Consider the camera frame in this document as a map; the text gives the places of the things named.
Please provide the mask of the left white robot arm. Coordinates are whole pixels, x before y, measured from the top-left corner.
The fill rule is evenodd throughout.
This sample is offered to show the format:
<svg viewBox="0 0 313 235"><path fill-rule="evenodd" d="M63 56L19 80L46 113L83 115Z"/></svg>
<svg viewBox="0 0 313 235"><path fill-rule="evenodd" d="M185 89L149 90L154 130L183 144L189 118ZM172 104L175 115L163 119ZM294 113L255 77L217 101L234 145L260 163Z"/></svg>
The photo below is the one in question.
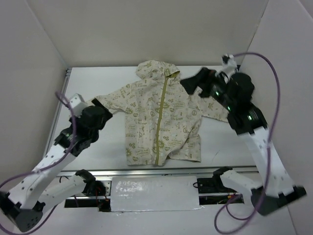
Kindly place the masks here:
<svg viewBox="0 0 313 235"><path fill-rule="evenodd" d="M83 150L99 138L112 114L98 99L87 106L75 96L67 106L71 112L70 127L62 130L50 150L30 172L17 175L22 181L14 188L0 193L0 209L20 230L29 235L42 226L41 218L68 197L82 193L104 196L106 187L87 170L81 169L67 180L50 187L49 184L74 161Z"/></svg>

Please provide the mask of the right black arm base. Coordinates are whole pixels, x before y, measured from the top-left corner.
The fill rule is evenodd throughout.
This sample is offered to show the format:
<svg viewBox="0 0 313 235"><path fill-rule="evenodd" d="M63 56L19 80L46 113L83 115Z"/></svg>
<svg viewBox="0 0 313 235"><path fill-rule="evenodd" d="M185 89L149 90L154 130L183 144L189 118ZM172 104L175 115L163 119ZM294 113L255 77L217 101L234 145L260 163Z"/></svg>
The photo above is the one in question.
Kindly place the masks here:
<svg viewBox="0 0 313 235"><path fill-rule="evenodd" d="M225 166L213 172L211 178L198 178L193 187L198 189L198 193L235 193L231 188L226 188L221 181L221 175L233 168Z"/></svg>

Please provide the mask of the cream jacket with green print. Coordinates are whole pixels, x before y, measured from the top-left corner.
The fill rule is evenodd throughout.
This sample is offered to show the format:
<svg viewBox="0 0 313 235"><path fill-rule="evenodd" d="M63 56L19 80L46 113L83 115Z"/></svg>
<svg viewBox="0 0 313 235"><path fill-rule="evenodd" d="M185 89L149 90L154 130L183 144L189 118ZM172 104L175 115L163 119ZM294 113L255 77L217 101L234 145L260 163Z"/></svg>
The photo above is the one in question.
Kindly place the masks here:
<svg viewBox="0 0 313 235"><path fill-rule="evenodd" d="M150 60L138 65L139 81L97 100L112 114L125 113L128 165L163 166L167 159L201 161L198 134L203 117L225 122L227 110L201 89L188 94L173 64Z"/></svg>

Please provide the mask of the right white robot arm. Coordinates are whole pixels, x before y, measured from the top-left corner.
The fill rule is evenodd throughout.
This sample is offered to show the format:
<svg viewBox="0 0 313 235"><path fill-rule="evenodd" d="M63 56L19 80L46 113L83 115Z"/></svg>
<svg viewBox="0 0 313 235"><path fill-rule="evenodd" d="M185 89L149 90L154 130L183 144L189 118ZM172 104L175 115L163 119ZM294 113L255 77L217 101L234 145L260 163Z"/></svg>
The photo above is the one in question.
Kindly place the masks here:
<svg viewBox="0 0 313 235"><path fill-rule="evenodd" d="M231 167L222 167L213 173L213 187L217 191L234 190L244 202L266 216L306 195L303 186L296 186L284 168L272 142L270 129L259 108L252 102L254 85L250 76L236 72L228 79L225 73L208 68L181 80L188 94L197 88L201 98L211 97L228 111L227 120L237 136L247 145L262 182L253 181Z"/></svg>

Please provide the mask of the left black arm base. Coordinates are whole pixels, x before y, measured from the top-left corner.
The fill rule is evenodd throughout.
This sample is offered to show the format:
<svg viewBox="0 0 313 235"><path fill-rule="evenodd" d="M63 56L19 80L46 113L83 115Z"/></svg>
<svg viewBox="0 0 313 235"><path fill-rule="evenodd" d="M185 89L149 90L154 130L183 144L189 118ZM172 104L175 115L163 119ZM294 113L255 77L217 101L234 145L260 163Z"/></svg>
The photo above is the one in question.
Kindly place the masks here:
<svg viewBox="0 0 313 235"><path fill-rule="evenodd" d="M106 197L106 187L101 182L96 180L96 178L87 170L82 169L75 173L76 176L80 176L84 183L84 189L82 193L86 196L105 196Z"/></svg>

